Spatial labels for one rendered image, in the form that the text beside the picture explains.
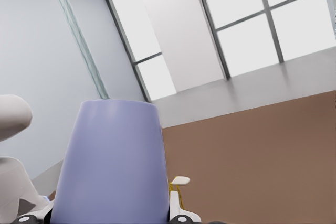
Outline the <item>pale left gripper left finger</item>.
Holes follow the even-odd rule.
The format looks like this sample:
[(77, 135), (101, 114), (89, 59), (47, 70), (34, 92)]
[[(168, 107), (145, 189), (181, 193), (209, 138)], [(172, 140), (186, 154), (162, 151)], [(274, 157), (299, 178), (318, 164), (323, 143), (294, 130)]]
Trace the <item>pale left gripper left finger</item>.
[(15, 219), (15, 224), (50, 224), (54, 201), (42, 210), (32, 211)]

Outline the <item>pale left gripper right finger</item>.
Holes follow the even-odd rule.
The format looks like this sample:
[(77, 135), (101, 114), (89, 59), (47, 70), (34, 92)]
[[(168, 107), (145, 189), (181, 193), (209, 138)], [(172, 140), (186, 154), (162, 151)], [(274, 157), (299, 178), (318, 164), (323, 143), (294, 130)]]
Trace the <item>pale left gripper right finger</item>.
[(179, 193), (170, 192), (169, 224), (198, 224), (201, 218), (196, 213), (182, 209)]

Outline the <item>lavender purple cup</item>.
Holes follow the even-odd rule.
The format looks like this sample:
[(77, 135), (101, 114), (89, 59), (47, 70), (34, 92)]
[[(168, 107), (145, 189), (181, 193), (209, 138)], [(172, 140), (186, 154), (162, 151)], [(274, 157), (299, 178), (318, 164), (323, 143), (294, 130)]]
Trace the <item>lavender purple cup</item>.
[(51, 224), (166, 224), (169, 192), (157, 108), (128, 100), (81, 104)]

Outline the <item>white yellow cup holder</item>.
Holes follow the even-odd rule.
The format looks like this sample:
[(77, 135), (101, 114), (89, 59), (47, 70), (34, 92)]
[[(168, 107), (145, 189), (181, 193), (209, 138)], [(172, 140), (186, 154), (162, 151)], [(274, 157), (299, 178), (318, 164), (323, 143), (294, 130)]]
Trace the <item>white yellow cup holder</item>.
[(184, 209), (184, 206), (183, 206), (182, 195), (181, 195), (179, 186), (185, 186), (185, 185), (187, 185), (190, 181), (191, 181), (191, 179), (190, 179), (189, 177), (186, 177), (186, 176), (176, 176), (176, 177), (175, 177), (171, 182), (169, 182), (169, 184), (168, 184), (169, 194), (170, 194), (172, 191), (177, 191), (177, 192), (178, 192), (178, 200), (179, 200), (180, 207), (181, 207), (182, 209)]

